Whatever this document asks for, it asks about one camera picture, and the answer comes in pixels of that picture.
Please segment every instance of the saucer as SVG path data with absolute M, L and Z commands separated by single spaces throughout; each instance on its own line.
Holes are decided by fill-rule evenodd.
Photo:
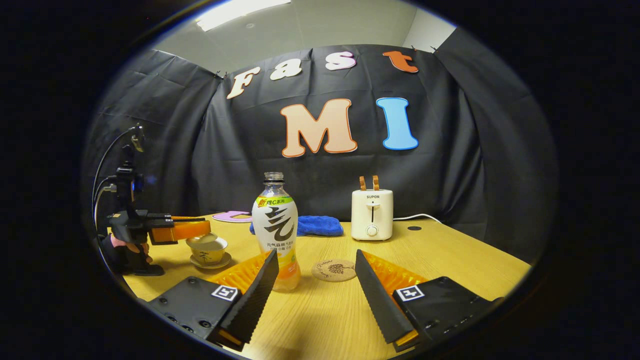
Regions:
M 189 260 L 191 260 L 192 264 L 194 264 L 195 266 L 197 266 L 199 268 L 218 269 L 218 268 L 221 268 L 221 267 L 229 264 L 229 262 L 231 261 L 231 254 L 229 254 L 228 252 L 225 252 L 225 254 L 222 255 L 222 259 L 219 262 L 211 263 L 209 265 L 203 265 L 203 264 L 199 263 L 198 260 L 196 260 L 196 258 L 193 255 L 191 255 Z

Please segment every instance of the blue letter i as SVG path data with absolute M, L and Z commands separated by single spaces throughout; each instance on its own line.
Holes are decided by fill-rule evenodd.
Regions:
M 387 120 L 387 139 L 382 145 L 391 150 L 409 150 L 418 146 L 418 140 L 411 135 L 406 107 L 409 102 L 402 97 L 382 97 L 376 105 L 385 111 Z

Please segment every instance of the ceiling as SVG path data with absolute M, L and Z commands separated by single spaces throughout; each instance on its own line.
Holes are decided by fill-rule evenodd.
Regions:
M 207 32 L 191 19 L 154 48 L 224 75 L 258 60 L 311 47 L 403 46 L 416 10 L 397 0 L 292 0 Z

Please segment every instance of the letter cutout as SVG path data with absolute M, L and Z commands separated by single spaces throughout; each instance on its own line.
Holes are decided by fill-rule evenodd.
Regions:
M 289 59 L 276 65 L 276 70 L 271 73 L 269 79 L 279 80 L 286 77 L 298 75 L 302 68 L 300 67 L 300 59 Z
M 253 217 L 236 218 L 238 215 L 251 215 L 251 213 L 245 211 L 227 211 L 226 213 L 215 214 L 213 218 L 224 222 L 251 222 L 253 219 Z
M 399 51 L 387 51 L 386 53 L 382 53 L 384 56 L 388 56 L 391 59 L 391 64 L 396 67 L 396 69 L 400 69 L 406 72 L 418 72 L 418 68 L 415 66 L 409 65 L 406 61 L 412 61 L 411 56 L 403 55 Z
M 406 107 L 409 102 L 402 97 L 382 97 L 376 105 L 385 111 L 387 138 L 382 145 L 390 150 L 409 150 L 418 146 L 418 140 L 411 134 Z
M 256 75 L 260 72 L 260 67 L 256 66 L 251 70 L 247 70 L 242 72 L 234 77 L 234 86 L 231 88 L 231 92 L 227 95 L 227 99 L 231 99 L 232 97 L 236 97 L 244 92 L 242 86 L 249 86 L 251 83 L 251 79 L 253 79 L 253 75 Z
M 317 120 L 302 104 L 282 108 L 280 113 L 287 120 L 287 147 L 282 149 L 282 156 L 295 158 L 305 153 L 305 148 L 300 145 L 300 135 L 314 154 L 320 149 L 325 133 L 329 137 L 324 146 L 326 152 L 351 152 L 357 149 L 358 143 L 351 138 L 349 128 L 350 106 L 349 99 L 329 100 Z
M 356 60 L 352 59 L 352 57 L 353 54 L 351 54 L 349 51 L 329 54 L 325 58 L 327 64 L 324 65 L 324 67 L 329 70 L 341 70 L 354 67 L 356 65 Z

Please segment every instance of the toaster knob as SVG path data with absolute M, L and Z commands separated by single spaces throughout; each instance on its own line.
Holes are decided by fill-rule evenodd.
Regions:
M 367 226 L 367 235 L 376 236 L 378 234 L 378 227 L 375 225 Z

